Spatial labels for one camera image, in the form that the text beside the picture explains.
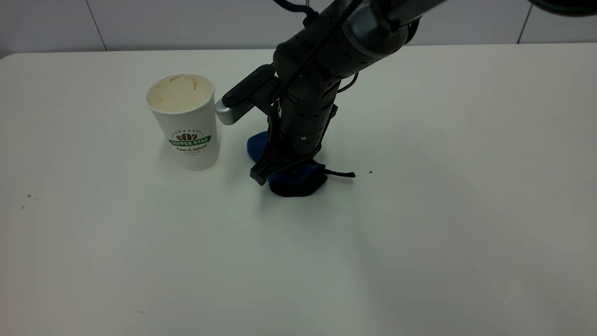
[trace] black strap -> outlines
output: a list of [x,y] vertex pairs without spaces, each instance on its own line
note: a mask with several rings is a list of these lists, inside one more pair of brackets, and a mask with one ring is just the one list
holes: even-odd
[[324,174],[326,175],[334,175],[334,176],[342,176],[343,178],[355,178],[356,175],[354,172],[350,172],[350,173],[339,173],[339,172],[334,172],[332,170],[327,170],[324,169]]

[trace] blue sponge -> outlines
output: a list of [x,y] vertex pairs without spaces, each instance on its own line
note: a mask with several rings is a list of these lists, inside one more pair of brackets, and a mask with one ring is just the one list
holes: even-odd
[[[253,161],[259,161],[265,146],[267,145],[267,132],[261,132],[249,138],[247,141],[247,152]],[[325,165],[319,164],[314,160],[309,160],[296,172],[279,172],[271,174],[267,180],[269,188],[275,194],[284,197],[302,197],[313,194],[328,179],[327,175],[337,175],[344,177],[355,177],[354,173],[336,173],[325,168]]]

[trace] coffee bean logo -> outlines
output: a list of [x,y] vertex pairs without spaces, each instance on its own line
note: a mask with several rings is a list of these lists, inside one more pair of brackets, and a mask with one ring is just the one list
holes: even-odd
[[185,134],[182,134],[182,135],[177,135],[176,139],[178,139],[180,141],[196,140],[197,139],[197,135],[196,134],[190,135],[188,133],[185,133]]

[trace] cup logo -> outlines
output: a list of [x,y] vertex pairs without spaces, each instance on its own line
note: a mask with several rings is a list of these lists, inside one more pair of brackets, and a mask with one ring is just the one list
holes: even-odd
[[177,147],[199,146],[208,143],[210,140],[211,135],[205,136],[202,132],[196,130],[177,131],[170,134],[170,138],[168,139],[172,145]]

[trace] cup rim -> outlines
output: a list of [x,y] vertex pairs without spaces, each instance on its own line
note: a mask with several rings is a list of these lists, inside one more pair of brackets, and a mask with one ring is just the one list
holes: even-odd
[[[171,76],[180,76],[180,75],[193,75],[193,76],[201,77],[201,78],[203,78],[203,79],[207,80],[207,81],[208,81],[208,82],[211,84],[211,94],[210,94],[210,97],[209,97],[209,98],[208,98],[208,99],[207,99],[207,100],[206,100],[206,101],[205,101],[203,104],[201,104],[201,105],[198,105],[198,106],[196,106],[196,107],[194,107],[194,108],[192,108],[192,109],[186,110],[186,111],[174,112],[174,113],[169,113],[169,112],[160,111],[160,110],[158,110],[158,109],[155,109],[155,108],[154,108],[154,107],[152,107],[151,105],[149,105],[149,103],[147,102],[147,95],[149,94],[149,90],[151,90],[151,88],[152,88],[152,87],[155,85],[155,83],[157,83],[157,82],[159,82],[159,81],[162,81],[162,80],[164,80],[164,79],[166,79],[166,78],[168,78],[168,77],[171,77]],[[164,115],[182,115],[182,114],[191,113],[191,112],[193,112],[193,111],[196,111],[196,110],[198,110],[198,109],[202,108],[203,106],[207,105],[207,104],[210,102],[211,98],[212,98],[212,97],[215,95],[215,93],[216,93],[216,86],[214,85],[214,83],[212,83],[212,82],[210,81],[210,79],[209,79],[209,78],[207,78],[207,77],[205,77],[205,76],[202,76],[202,75],[200,75],[200,74],[196,74],[196,73],[194,73],[194,72],[178,72],[178,73],[176,73],[176,74],[169,74],[169,75],[166,75],[166,76],[164,76],[164,77],[162,77],[162,78],[158,79],[157,81],[153,82],[153,84],[151,84],[151,86],[149,87],[149,89],[147,90],[147,92],[145,92],[145,106],[147,106],[147,107],[148,107],[150,110],[152,110],[153,112],[155,112],[155,113],[159,113],[159,114],[164,114]]]

